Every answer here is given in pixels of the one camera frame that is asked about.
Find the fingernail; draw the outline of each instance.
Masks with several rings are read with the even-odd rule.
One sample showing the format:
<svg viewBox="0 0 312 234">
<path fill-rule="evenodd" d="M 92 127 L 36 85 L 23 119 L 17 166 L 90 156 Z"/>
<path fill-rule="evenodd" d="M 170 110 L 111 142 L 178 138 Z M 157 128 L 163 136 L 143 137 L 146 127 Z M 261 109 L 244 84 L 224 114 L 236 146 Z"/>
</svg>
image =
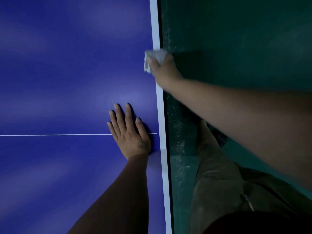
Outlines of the fingernail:
<svg viewBox="0 0 312 234">
<path fill-rule="evenodd" d="M 151 63 L 152 63 L 152 59 L 151 59 L 150 57 L 147 57 L 147 62 L 148 62 L 149 64 L 151 64 Z"/>
</svg>

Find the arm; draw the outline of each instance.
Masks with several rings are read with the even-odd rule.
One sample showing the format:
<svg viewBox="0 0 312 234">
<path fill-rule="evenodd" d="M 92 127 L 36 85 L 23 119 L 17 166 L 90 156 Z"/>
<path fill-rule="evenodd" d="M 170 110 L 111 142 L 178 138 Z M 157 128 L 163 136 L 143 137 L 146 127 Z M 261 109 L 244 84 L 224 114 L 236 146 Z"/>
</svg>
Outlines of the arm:
<svg viewBox="0 0 312 234">
<path fill-rule="evenodd" d="M 119 105 L 116 115 L 110 111 L 109 129 L 127 165 L 98 200 L 80 217 L 68 232 L 75 233 L 147 233 L 149 222 L 149 198 L 146 167 L 151 143 L 143 123 L 135 120 L 139 134 L 135 132 L 131 108 L 126 105 L 126 123 Z"/>
<path fill-rule="evenodd" d="M 239 90 L 183 79 L 173 57 L 160 67 L 157 83 L 211 125 L 277 170 L 312 189 L 312 95 Z"/>
</svg>

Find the hand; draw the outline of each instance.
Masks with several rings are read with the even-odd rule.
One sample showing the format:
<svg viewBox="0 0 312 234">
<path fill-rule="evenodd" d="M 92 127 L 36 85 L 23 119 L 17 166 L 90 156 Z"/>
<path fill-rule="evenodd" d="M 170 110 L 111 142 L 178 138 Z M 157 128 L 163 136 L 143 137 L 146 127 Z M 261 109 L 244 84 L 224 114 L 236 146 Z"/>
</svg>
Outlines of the hand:
<svg viewBox="0 0 312 234">
<path fill-rule="evenodd" d="M 154 58 L 148 57 L 147 61 L 152 69 L 153 75 L 157 84 L 165 91 L 170 92 L 170 88 L 177 80 L 182 79 L 182 75 L 177 70 L 174 57 L 168 54 L 160 66 L 158 61 Z"/>
<path fill-rule="evenodd" d="M 116 115 L 114 111 L 110 110 L 111 122 L 107 124 L 122 154 L 128 160 L 136 155 L 145 155 L 147 157 L 151 150 L 151 141 L 142 121 L 140 118 L 135 120 L 138 134 L 133 125 L 130 105 L 126 104 L 125 121 L 120 106 L 118 104 L 114 106 Z"/>
</svg>

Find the foot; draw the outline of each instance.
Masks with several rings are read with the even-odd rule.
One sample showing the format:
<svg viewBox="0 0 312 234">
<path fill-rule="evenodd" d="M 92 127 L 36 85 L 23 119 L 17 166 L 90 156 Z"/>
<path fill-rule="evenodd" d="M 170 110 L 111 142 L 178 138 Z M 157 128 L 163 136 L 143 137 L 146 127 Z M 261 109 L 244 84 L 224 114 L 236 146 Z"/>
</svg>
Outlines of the foot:
<svg viewBox="0 0 312 234">
<path fill-rule="evenodd" d="M 210 132 L 205 120 L 201 120 L 197 124 L 196 144 L 197 154 L 199 154 L 201 148 L 206 144 L 220 148 L 216 138 Z"/>
</svg>

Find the tattoo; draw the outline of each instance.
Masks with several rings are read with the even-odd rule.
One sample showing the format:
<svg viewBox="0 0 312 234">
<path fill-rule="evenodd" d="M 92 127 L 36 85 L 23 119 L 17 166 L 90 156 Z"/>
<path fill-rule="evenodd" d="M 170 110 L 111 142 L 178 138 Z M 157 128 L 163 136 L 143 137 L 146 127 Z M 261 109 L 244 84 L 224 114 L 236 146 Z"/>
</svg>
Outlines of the tattoo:
<svg viewBox="0 0 312 234">
<path fill-rule="evenodd" d="M 142 139 L 139 140 L 137 146 L 138 146 L 138 149 L 141 149 L 141 150 L 146 149 L 146 143 Z"/>
</svg>

